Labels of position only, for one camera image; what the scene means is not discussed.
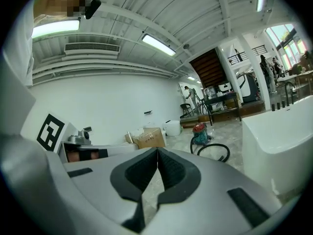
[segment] vacuum cleaner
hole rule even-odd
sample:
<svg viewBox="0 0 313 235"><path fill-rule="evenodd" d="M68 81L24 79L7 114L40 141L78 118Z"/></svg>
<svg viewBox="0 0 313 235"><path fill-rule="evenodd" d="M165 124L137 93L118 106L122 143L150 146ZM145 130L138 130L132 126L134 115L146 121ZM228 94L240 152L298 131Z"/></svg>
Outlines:
<svg viewBox="0 0 313 235"><path fill-rule="evenodd" d="M200 156L200 153L208 148L208 147L211 147L211 146L220 146L220 147L224 147L227 151L227 155L226 157L224 156L221 156L218 161L221 161L221 162L226 162L230 156L230 150L229 148L224 145L224 144L221 144L221 143L212 143L212 144L209 144L212 140L212 137L210 135L207 134L206 132L206 124L205 123L197 123L194 128L192 129L192 132L194 134L194 137L191 139L190 141L190 152L192 154L194 154L193 152L193 148L192 148L192 145L193 144L202 144L203 147L201 147L199 149L199 151L197 152L197 155Z"/></svg>

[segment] wooden staircase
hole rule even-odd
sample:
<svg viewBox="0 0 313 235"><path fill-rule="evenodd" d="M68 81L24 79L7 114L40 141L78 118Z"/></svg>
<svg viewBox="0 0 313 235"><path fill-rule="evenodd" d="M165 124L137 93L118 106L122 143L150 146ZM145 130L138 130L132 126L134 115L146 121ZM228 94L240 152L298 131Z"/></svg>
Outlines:
<svg viewBox="0 0 313 235"><path fill-rule="evenodd" d="M199 75L204 88L217 86L227 80L215 49L197 57L190 64Z"/></svg>

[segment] ceiling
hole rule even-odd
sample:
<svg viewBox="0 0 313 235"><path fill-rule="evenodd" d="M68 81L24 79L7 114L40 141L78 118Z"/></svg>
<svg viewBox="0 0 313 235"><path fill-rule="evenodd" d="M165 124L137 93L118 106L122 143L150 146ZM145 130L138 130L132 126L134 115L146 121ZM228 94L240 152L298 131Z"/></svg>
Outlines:
<svg viewBox="0 0 313 235"><path fill-rule="evenodd" d="M66 43L95 42L120 46L120 53L111 68L96 72L121 71L119 65L130 67L123 72L150 73L165 77L194 74L189 62L216 47L226 38L238 33L267 28L270 25L290 22L292 13L280 0L264 0L263 10L256 12L257 0L101 0L102 5L90 20L81 19L76 32L49 35L33 40L34 73L55 69L53 74L38 81L57 79L60 67L76 64L62 63L46 66L50 57L64 55ZM142 42L144 34L150 34L176 51L171 57ZM105 59L94 61L106 64ZM71 74L89 74L84 66ZM68 75L62 69L62 76Z"/></svg>

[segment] white bathtub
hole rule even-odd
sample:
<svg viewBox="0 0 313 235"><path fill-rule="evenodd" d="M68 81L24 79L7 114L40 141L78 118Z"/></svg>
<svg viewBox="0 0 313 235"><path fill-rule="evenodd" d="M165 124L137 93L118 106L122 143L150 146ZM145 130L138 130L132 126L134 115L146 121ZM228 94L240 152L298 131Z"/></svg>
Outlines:
<svg viewBox="0 0 313 235"><path fill-rule="evenodd" d="M243 119L245 174L275 194L303 187L313 171L313 96Z"/></svg>

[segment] wooden platform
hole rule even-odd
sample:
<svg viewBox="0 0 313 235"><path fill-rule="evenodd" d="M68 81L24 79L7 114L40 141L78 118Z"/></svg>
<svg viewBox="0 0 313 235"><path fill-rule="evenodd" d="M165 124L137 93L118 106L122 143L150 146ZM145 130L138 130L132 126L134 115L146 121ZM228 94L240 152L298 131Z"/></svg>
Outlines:
<svg viewBox="0 0 313 235"><path fill-rule="evenodd" d="M240 115L242 118L253 116L256 114L263 113L265 111L265 106L263 101L254 101L251 103L244 104L240 108ZM238 114L236 111L225 112L219 115L213 116L214 122L222 122L233 118L238 118ZM183 128L193 128L196 123L200 122L209 122L208 114L194 115L191 117L184 117L180 119L180 125Z"/></svg>

